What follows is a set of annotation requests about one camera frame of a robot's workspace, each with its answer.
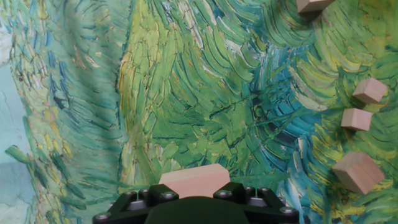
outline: green paint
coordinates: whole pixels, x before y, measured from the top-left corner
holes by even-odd
[[[394,0],[337,1],[313,21],[294,0],[0,5],[32,151],[6,153],[32,176],[37,223],[90,223],[121,192],[211,163],[302,222],[398,222]],[[368,77],[389,86],[380,105],[351,97]],[[374,113],[369,132],[340,128],[352,107]],[[349,151],[386,174],[366,196],[330,171]]]

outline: black plastic bracket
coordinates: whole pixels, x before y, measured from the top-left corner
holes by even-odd
[[[285,207],[270,189],[256,190],[230,182],[215,192],[213,198],[209,198],[209,200],[215,200],[215,202],[224,200],[239,205],[249,223],[296,224],[299,222],[299,212],[294,208]],[[179,200],[178,194],[164,184],[153,185],[149,190],[141,190],[138,193],[125,193],[113,203],[107,212],[95,215],[93,224],[146,224],[150,212],[155,207],[176,200]],[[196,198],[191,199],[192,206],[195,206],[195,200]]]

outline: pink wooden block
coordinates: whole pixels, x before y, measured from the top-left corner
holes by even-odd
[[[371,127],[372,113],[360,109],[345,109],[341,127],[356,131],[369,131]]]
[[[228,170],[219,164],[212,164],[163,174],[159,183],[178,193],[180,198],[185,198],[213,197],[217,190],[229,182]]]
[[[297,0],[297,10],[302,12],[321,11],[326,9],[335,0]]]
[[[331,169],[348,190],[358,194],[369,193],[385,178],[372,158],[362,152],[347,153]]]
[[[356,87],[353,96],[366,104],[379,103],[387,86],[374,78],[362,80]]]

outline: black mount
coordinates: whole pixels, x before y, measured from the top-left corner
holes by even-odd
[[[93,224],[276,224],[299,223],[299,212],[285,207],[267,188],[254,189],[230,182],[213,198],[178,198],[164,184],[122,194]]]

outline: bolt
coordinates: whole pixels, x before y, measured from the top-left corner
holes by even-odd
[[[284,214],[291,214],[291,213],[296,212],[296,209],[290,208],[290,207],[282,207],[282,208],[280,208],[279,210],[280,210],[282,213],[284,213]]]
[[[216,192],[217,197],[229,197],[232,195],[232,192],[229,190],[219,190]]]
[[[105,220],[111,216],[110,212],[101,212],[95,216],[97,220]]]
[[[166,199],[173,199],[175,196],[177,196],[177,194],[173,191],[168,191],[168,192],[164,192],[162,193],[163,198]]]

